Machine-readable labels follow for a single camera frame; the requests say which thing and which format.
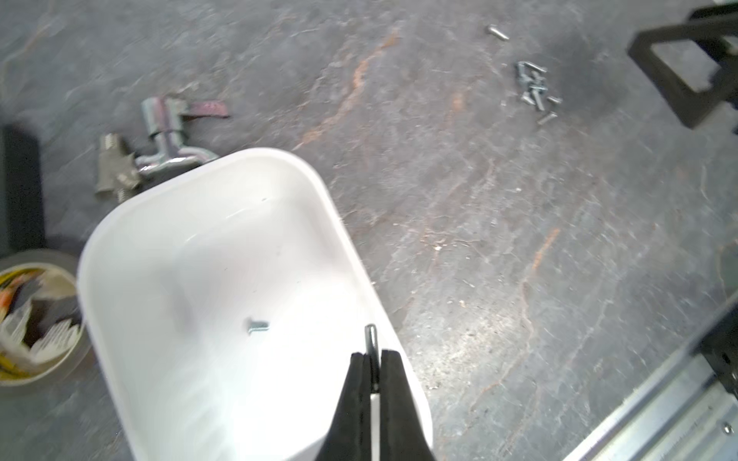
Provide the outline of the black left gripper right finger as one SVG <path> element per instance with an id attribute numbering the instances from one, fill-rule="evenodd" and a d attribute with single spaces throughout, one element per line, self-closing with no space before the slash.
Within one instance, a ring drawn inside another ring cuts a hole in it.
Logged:
<path id="1" fill-rule="evenodd" d="M 401 355 L 382 350 L 381 361 L 380 460 L 433 461 Z"/>

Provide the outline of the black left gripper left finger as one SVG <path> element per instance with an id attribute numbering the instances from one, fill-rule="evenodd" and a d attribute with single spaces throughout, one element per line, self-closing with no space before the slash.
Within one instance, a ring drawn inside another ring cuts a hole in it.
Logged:
<path id="1" fill-rule="evenodd" d="M 371 395 L 370 359 L 353 353 L 332 424 L 316 461 L 371 459 Z"/>

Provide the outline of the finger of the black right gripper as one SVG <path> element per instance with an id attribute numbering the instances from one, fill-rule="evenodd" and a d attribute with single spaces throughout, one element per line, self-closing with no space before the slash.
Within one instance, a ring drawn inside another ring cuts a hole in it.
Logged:
<path id="1" fill-rule="evenodd" d="M 680 123 L 696 129 L 718 109 L 737 109 L 737 6 L 716 4 L 636 33 L 628 56 Z"/>

